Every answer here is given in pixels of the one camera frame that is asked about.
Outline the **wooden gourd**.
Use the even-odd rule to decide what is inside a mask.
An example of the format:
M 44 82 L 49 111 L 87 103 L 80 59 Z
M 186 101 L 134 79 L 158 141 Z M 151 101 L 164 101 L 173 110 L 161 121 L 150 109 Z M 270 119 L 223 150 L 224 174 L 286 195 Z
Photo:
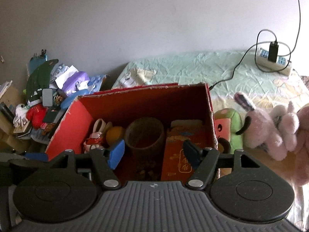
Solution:
M 105 136 L 106 143 L 109 146 L 112 146 L 114 143 L 119 141 L 120 139 L 123 139 L 125 133 L 125 129 L 121 126 L 114 126 L 110 128 Z

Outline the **round woven basket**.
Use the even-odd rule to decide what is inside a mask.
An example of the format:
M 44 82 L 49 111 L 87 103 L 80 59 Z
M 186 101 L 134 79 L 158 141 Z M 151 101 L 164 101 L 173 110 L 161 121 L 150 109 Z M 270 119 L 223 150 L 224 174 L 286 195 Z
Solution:
M 125 144 L 130 149 L 146 151 L 161 146 L 165 130 L 161 121 L 153 117 L 134 120 L 125 131 Z

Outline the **green plush toy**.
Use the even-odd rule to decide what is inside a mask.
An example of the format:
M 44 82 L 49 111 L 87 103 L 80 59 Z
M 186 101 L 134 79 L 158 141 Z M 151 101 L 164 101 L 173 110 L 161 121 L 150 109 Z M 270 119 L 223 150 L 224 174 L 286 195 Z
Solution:
M 225 108 L 217 111 L 214 118 L 219 151 L 223 154 L 234 154 L 235 150 L 242 149 L 243 135 L 236 134 L 243 127 L 240 114 L 232 108 Z

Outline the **large red cardboard box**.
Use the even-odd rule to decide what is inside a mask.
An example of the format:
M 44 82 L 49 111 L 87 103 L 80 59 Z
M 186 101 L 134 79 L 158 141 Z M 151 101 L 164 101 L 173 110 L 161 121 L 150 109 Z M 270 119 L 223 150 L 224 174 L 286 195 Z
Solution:
M 217 148 L 208 86 L 168 84 L 78 97 L 66 111 L 46 153 L 50 159 L 67 149 L 82 154 L 83 143 L 99 118 L 126 131 L 134 120 L 143 117 L 161 121 L 165 138 L 161 146 L 146 151 L 125 144 L 125 153 L 114 170 L 121 184 L 137 181 L 136 171 L 143 165 L 155 166 L 154 181 L 186 182 L 194 170 L 184 156 L 183 142 L 188 139 L 200 148 Z

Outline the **blue checkered cloth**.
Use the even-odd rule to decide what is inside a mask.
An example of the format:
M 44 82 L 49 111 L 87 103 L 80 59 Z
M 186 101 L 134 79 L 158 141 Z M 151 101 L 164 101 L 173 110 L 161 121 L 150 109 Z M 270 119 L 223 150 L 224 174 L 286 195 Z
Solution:
M 94 77 L 90 77 L 90 81 L 88 83 L 89 87 L 91 88 L 90 90 L 90 94 L 99 92 L 101 90 L 102 85 L 105 83 L 105 80 L 108 78 L 108 75 L 97 75 Z M 58 119 L 58 122 L 56 123 L 55 127 L 52 128 L 51 131 L 47 132 L 45 135 L 43 135 L 43 130 L 34 130 L 32 129 L 30 132 L 30 138 L 38 143 L 47 145 L 50 142 L 50 139 L 52 138 L 52 136 L 54 135 L 54 132 L 56 130 L 56 128 L 59 125 L 59 121 L 62 117 L 60 117 Z

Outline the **blue oval case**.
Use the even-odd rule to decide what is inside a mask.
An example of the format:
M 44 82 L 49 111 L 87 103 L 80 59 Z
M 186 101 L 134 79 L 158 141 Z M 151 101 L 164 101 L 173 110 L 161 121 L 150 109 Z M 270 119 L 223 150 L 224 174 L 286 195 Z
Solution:
M 72 104 L 74 99 L 78 96 L 88 95 L 89 91 L 87 89 L 83 89 L 80 91 L 76 91 L 75 93 L 68 96 L 60 105 L 61 109 L 68 109 L 69 106 Z

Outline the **pink plush rabbit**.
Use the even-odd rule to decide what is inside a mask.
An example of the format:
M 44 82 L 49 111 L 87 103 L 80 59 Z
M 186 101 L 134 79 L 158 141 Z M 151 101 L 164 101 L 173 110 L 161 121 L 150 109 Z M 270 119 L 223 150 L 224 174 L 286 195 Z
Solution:
M 256 107 L 242 92 L 237 92 L 234 100 L 246 111 L 244 126 L 239 131 L 244 135 L 245 147 L 262 149 L 276 161 L 282 161 L 288 152 L 296 149 L 300 122 L 293 102 L 288 106 L 277 105 L 267 112 Z

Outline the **red plush toy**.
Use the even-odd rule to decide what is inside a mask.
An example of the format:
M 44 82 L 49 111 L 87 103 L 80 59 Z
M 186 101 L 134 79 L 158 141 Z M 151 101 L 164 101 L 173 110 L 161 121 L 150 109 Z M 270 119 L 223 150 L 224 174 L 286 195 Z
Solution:
M 31 122 L 34 129 L 39 129 L 47 113 L 47 108 L 42 104 L 32 106 L 26 113 L 26 118 Z

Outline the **purple tissue pack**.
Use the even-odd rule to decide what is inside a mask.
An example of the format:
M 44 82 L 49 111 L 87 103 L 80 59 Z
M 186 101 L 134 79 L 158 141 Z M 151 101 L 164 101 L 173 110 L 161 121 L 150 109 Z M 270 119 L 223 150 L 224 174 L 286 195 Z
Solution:
M 83 85 L 87 88 L 87 84 L 90 81 L 90 78 L 86 72 L 79 71 L 70 76 L 65 83 L 63 84 L 62 91 L 70 96 L 82 89 Z

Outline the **green patterned bed sheet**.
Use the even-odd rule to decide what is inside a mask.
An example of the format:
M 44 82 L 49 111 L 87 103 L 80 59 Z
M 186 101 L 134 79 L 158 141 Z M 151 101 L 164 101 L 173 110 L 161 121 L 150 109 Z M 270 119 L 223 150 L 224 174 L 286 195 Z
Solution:
M 294 104 L 295 110 L 308 104 L 308 89 L 293 72 L 289 77 L 263 73 L 254 62 L 254 52 L 192 52 L 162 55 L 129 62 L 113 88 L 132 85 L 208 83 L 213 85 L 211 99 L 214 111 L 234 108 L 241 116 L 246 112 L 234 101 L 243 92 L 257 107 L 271 111 L 277 105 Z

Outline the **dark green cloth item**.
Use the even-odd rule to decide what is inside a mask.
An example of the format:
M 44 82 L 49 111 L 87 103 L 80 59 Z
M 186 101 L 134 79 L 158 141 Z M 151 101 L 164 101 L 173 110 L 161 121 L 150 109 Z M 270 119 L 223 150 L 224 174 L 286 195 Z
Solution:
M 49 88 L 52 69 L 58 62 L 58 59 L 48 60 L 30 75 L 26 85 L 27 101 L 32 102 L 39 99 L 42 96 L 42 90 Z

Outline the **white power strip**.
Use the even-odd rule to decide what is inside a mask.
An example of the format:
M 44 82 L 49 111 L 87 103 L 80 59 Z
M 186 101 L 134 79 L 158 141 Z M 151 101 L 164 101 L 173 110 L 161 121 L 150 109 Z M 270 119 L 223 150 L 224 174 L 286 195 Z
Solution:
M 276 62 L 271 62 L 268 60 L 269 52 L 263 48 L 257 50 L 256 62 L 257 65 L 267 68 L 271 71 L 280 70 L 279 73 L 289 76 L 292 71 L 291 62 L 285 57 L 277 56 Z

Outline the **black charger adapter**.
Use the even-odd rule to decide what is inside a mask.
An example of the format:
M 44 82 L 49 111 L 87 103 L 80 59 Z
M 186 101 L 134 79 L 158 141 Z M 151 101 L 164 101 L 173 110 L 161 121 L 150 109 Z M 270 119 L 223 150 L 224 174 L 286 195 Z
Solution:
M 278 42 L 274 41 L 271 42 L 269 45 L 269 54 L 268 54 L 268 61 L 270 62 L 276 62 L 277 61 L 277 57 L 278 57 Z

